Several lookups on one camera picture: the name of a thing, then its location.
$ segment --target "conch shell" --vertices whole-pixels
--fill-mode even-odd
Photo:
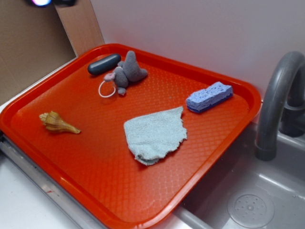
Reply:
[[[39,115],[39,118],[46,126],[46,129],[52,132],[71,132],[74,134],[79,134],[81,132],[79,129],[63,121],[59,114],[54,111],[51,111],[50,113],[41,114]]]

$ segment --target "blue sponge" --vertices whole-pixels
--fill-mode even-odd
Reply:
[[[196,113],[201,113],[233,96],[233,88],[216,82],[207,89],[194,92],[186,99],[187,108]]]

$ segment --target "orange tray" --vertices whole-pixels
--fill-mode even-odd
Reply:
[[[136,52],[144,80],[122,97],[98,95],[103,75],[87,67],[109,54]],[[185,100],[221,81],[234,96],[196,114]],[[164,219],[251,122],[261,98],[248,83],[119,44],[97,47],[10,103],[0,129],[98,220],[115,229],[143,229]],[[124,122],[183,106],[188,139],[152,166],[134,160]],[[52,134],[39,115],[56,111],[81,130]]]

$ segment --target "stuffed toy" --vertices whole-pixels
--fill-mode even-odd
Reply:
[[[118,87],[118,94],[125,95],[130,82],[142,80],[147,74],[145,69],[139,67],[134,51],[128,51],[125,61],[118,62],[118,67],[112,73],[105,75],[104,81],[114,81]]]

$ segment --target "sink basin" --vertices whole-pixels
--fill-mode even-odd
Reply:
[[[279,134],[276,158],[261,161],[255,130],[243,131],[180,208],[214,229],[303,229],[305,144]]]

